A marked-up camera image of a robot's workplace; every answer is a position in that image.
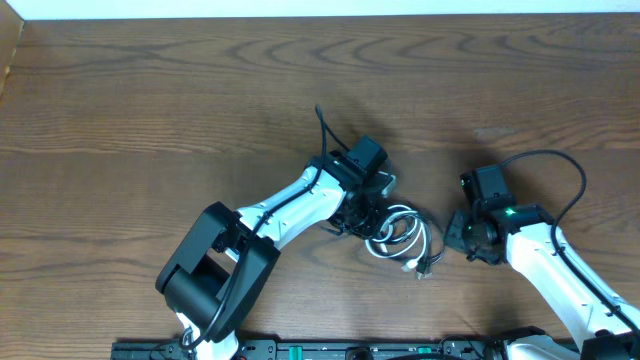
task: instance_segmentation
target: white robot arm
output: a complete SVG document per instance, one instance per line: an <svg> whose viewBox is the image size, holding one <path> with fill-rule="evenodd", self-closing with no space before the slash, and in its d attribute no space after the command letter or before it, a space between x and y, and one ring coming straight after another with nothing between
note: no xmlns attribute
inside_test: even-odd
<svg viewBox="0 0 640 360"><path fill-rule="evenodd" d="M537 154L560 156L582 176L578 195L556 219L538 204L516 205L502 175L502 168L511 161ZM549 303L581 352L569 351L548 336L533 335L506 341L507 358L626 360L640 356L640 311L596 275L558 227L586 188L584 170L573 158L556 150L535 150L500 165L472 170L460 178L471 212L454 213L445 243L467 254L469 261L510 264Z"/></svg>
<svg viewBox="0 0 640 360"><path fill-rule="evenodd" d="M551 237L551 225L538 223L520 228L507 238L507 262L540 292L569 330L582 352L585 341L598 336L630 333L630 329L602 304L597 296L567 267L557 254ZM616 294L578 256L558 228L556 237L569 260L609 297L614 306L635 324L640 324L640 310ZM575 352L559 346L546 336L518 339L507 347L509 359L579 359Z"/></svg>
<svg viewBox="0 0 640 360"><path fill-rule="evenodd" d="M326 153L270 198L235 212L222 203L200 215L156 280L156 289L185 327L181 347L198 359L225 360L238 347L234 330L255 303L280 250L313 224L328 220L363 238L379 232L380 200L395 177L379 170L387 154L368 137L346 153ZM226 273L207 256L212 248L237 262Z"/></svg>

